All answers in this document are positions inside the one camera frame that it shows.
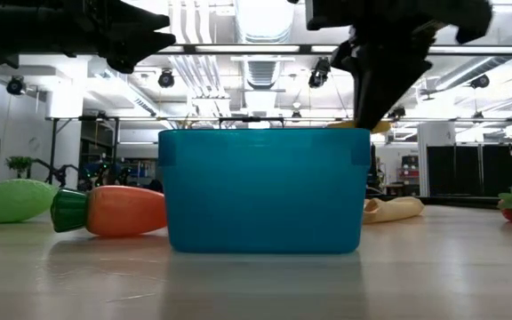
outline black robotic claw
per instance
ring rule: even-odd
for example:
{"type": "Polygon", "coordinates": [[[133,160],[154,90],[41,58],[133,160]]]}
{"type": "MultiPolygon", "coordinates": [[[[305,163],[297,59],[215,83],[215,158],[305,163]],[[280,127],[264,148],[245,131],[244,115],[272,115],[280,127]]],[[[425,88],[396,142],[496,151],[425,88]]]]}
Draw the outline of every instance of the black robotic claw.
{"type": "Polygon", "coordinates": [[[155,32],[169,18],[121,0],[0,0],[0,65],[19,66],[19,53],[97,52],[131,73],[147,56],[175,43],[155,32]]]}
{"type": "Polygon", "coordinates": [[[309,30],[351,26],[331,65],[353,75],[356,127],[369,130],[432,68],[426,57],[437,30],[459,27],[456,40],[464,44],[484,36],[492,19],[486,0],[307,0],[306,6],[309,30]]]}

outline plastic container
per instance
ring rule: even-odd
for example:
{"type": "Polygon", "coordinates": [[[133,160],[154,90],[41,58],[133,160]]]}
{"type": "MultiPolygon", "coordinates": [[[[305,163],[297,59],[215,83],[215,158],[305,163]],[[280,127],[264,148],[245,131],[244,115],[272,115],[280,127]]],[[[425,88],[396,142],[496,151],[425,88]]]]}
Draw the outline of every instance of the plastic container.
{"type": "Polygon", "coordinates": [[[366,130],[164,131],[159,163],[177,251],[344,253],[359,245],[366,130]]]}

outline black cabinet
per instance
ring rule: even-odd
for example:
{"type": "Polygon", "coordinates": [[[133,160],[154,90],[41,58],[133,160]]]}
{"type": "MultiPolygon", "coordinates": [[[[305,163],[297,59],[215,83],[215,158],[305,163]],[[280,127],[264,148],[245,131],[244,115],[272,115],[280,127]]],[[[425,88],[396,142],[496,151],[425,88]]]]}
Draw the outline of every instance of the black cabinet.
{"type": "Polygon", "coordinates": [[[512,145],[428,147],[431,196],[497,196],[512,186],[512,145]]]}

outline fluorescent light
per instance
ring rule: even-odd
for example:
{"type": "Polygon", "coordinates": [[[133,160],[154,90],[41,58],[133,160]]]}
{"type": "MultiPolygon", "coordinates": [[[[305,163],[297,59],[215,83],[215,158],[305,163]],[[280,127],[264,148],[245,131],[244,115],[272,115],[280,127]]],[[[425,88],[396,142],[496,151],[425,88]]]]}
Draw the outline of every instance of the fluorescent light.
{"type": "Polygon", "coordinates": [[[512,54],[512,45],[434,45],[430,54],[512,54]]]}
{"type": "Polygon", "coordinates": [[[120,121],[157,121],[157,118],[153,116],[128,116],[121,117],[120,121]]]}
{"type": "Polygon", "coordinates": [[[313,45],[311,51],[315,53],[331,54],[337,50],[337,45],[313,45]]]}
{"type": "Polygon", "coordinates": [[[170,116],[167,118],[172,121],[219,121],[218,117],[202,117],[202,116],[170,116]]]}
{"type": "Polygon", "coordinates": [[[167,52],[167,53],[183,53],[185,50],[183,50],[182,45],[170,45],[163,49],[160,52],[167,52]]]}
{"type": "Polygon", "coordinates": [[[298,45],[278,44],[231,44],[231,45],[198,45],[197,52],[273,52],[273,53],[294,53],[299,52],[298,45]]]}
{"type": "Polygon", "coordinates": [[[258,57],[258,56],[243,56],[243,57],[230,57],[233,62],[294,62],[293,57],[258,57]]]}
{"type": "Polygon", "coordinates": [[[298,122],[306,122],[306,121],[312,121],[312,122],[334,122],[337,121],[337,118],[335,117],[285,117],[285,121],[298,121],[298,122]]]}
{"type": "Polygon", "coordinates": [[[154,145],[157,144],[157,142],[118,142],[117,144],[121,145],[154,145]]]}

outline table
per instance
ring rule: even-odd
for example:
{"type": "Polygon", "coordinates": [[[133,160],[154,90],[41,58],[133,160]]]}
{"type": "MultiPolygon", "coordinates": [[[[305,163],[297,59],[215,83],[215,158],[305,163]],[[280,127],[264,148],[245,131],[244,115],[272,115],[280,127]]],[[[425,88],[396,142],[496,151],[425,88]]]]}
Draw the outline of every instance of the table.
{"type": "Polygon", "coordinates": [[[0,320],[512,319],[512,224],[425,213],[328,256],[184,254],[164,231],[56,235],[46,217],[0,225],[0,320]]]}

